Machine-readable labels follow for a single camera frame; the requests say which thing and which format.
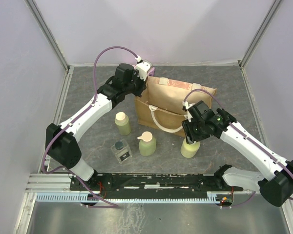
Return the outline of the green bottle beige pump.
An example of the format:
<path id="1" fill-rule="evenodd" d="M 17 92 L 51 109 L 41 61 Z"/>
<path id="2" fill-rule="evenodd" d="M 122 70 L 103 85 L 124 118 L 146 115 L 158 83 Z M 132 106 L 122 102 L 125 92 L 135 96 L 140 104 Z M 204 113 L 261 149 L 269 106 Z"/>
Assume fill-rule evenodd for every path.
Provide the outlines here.
<path id="1" fill-rule="evenodd" d="M 142 156 L 150 156 L 156 150 L 156 138 L 149 131 L 143 132 L 139 137 L 139 152 Z"/>

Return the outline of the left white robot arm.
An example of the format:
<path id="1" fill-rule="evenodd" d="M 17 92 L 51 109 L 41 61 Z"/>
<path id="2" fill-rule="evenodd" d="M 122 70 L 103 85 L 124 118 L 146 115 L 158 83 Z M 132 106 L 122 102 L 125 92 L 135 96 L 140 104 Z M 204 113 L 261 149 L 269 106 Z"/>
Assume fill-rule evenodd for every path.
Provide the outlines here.
<path id="1" fill-rule="evenodd" d="M 79 177 L 81 185 L 87 190 L 97 187 L 97 172 L 82 159 L 78 142 L 97 120 L 122 102 L 126 95 L 140 97 L 151 71 L 152 64 L 146 60 L 135 66 L 119 64 L 115 74 L 98 88 L 83 108 L 60 125 L 51 123 L 47 127 L 45 152 Z"/>

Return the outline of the green bottle cap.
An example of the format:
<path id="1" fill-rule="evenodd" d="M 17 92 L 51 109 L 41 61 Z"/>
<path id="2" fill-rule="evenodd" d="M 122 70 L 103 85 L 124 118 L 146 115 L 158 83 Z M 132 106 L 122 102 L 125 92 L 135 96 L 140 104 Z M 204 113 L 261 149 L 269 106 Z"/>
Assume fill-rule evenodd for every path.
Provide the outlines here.
<path id="1" fill-rule="evenodd" d="M 124 112 L 118 112 L 115 115 L 115 124 L 119 129 L 120 135 L 127 136 L 131 133 L 129 118 Z"/>

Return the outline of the brown canvas tote bag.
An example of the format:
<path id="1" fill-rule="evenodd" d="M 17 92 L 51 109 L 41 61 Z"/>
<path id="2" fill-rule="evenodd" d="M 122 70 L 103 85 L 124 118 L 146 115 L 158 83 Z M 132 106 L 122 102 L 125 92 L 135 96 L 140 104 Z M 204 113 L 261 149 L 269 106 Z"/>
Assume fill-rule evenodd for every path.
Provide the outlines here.
<path id="1" fill-rule="evenodd" d="M 186 119 L 183 100 L 194 89 L 216 94 L 217 89 L 168 78 L 149 76 L 141 97 L 134 99 L 138 123 L 185 137 L 182 121 Z"/>

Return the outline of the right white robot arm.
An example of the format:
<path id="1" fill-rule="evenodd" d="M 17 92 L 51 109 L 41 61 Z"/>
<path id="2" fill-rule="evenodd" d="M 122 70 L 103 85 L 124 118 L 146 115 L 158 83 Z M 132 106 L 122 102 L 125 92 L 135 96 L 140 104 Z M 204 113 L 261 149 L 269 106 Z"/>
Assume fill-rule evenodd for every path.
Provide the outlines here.
<path id="1" fill-rule="evenodd" d="M 224 109 L 213 111 L 203 101 L 196 104 L 183 101 L 183 110 L 188 116 L 182 122 L 188 144 L 214 136 L 235 148 L 258 170 L 256 173 L 231 166 L 213 179 L 218 190 L 241 187 L 260 193 L 276 207 L 293 200 L 293 160 L 267 148 Z"/>

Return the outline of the aluminium frame rail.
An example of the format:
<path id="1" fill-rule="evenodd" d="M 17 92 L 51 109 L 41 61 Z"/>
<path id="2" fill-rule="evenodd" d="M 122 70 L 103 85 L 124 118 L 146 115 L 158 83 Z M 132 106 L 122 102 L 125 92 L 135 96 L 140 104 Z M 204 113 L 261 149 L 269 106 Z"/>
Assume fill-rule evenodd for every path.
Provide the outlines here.
<path id="1" fill-rule="evenodd" d="M 28 193 L 68 193 L 70 183 L 69 174 L 31 174 L 25 191 Z"/>

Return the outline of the yellow-green bottle white pump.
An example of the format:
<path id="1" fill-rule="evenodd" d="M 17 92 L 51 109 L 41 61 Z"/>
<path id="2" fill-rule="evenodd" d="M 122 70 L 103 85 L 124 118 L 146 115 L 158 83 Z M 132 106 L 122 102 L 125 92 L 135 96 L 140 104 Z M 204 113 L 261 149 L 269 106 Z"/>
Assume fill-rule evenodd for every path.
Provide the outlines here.
<path id="1" fill-rule="evenodd" d="M 186 139 L 183 140 L 180 152 L 181 155 L 185 158 L 192 158 L 195 156 L 197 151 L 200 148 L 200 142 L 196 142 L 193 144 L 188 144 Z"/>

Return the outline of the small pink object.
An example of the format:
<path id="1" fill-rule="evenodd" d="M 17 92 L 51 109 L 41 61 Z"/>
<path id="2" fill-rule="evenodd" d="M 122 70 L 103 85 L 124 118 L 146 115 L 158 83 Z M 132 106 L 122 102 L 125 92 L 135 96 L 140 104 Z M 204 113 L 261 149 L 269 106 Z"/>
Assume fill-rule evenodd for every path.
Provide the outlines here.
<path id="1" fill-rule="evenodd" d="M 148 76 L 154 76 L 154 74 L 155 74 L 155 68 L 153 67 L 150 71 L 149 71 L 149 73 L 148 73 Z"/>

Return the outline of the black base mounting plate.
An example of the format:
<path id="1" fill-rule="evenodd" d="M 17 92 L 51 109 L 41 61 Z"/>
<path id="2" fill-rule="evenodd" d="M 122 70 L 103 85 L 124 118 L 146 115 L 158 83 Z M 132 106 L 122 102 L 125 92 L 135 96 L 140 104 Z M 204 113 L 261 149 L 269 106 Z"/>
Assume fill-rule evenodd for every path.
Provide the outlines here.
<path id="1" fill-rule="evenodd" d="M 102 173 L 86 182 L 92 191 L 106 198 L 186 198 L 207 192 L 240 192 L 241 187 L 227 185 L 218 173 L 204 174 L 124 174 Z"/>

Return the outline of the clear square glass bottle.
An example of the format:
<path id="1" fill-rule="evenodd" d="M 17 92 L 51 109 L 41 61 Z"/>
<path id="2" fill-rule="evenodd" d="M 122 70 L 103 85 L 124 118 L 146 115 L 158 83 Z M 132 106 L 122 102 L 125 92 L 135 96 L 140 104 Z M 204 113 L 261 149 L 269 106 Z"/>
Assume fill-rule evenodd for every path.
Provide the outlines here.
<path id="1" fill-rule="evenodd" d="M 120 164 L 132 157 L 131 148 L 124 139 L 114 143 L 110 149 Z"/>

